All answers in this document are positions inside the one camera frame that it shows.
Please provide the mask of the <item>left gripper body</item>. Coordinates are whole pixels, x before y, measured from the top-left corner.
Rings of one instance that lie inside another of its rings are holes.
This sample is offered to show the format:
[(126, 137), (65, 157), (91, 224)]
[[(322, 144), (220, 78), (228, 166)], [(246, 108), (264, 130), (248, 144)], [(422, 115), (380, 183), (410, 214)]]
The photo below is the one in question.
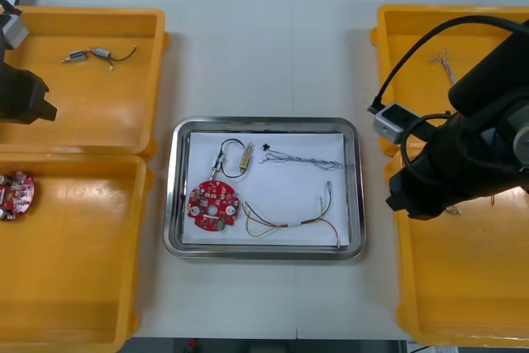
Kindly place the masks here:
[(49, 120), (49, 92), (45, 82), (28, 70), (1, 66), (1, 122), (29, 125)]

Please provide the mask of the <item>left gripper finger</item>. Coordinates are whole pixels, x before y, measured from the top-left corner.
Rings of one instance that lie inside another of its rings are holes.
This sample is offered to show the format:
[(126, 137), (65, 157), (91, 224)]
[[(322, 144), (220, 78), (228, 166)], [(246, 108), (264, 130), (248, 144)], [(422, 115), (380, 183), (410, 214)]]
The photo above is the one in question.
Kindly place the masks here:
[(48, 103), (47, 101), (44, 101), (41, 104), (41, 109), (39, 113), (39, 118), (42, 120), (53, 122), (56, 118), (57, 109)]

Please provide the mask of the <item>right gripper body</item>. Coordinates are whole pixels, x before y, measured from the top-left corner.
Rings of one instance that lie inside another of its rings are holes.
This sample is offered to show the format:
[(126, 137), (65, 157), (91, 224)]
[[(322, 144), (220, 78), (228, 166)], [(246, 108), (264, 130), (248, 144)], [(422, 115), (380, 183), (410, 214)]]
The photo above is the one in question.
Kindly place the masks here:
[(386, 203), (409, 217), (438, 217), (448, 207), (517, 186), (517, 158), (492, 127), (476, 133), (459, 115), (426, 115), (403, 132), (404, 167)]

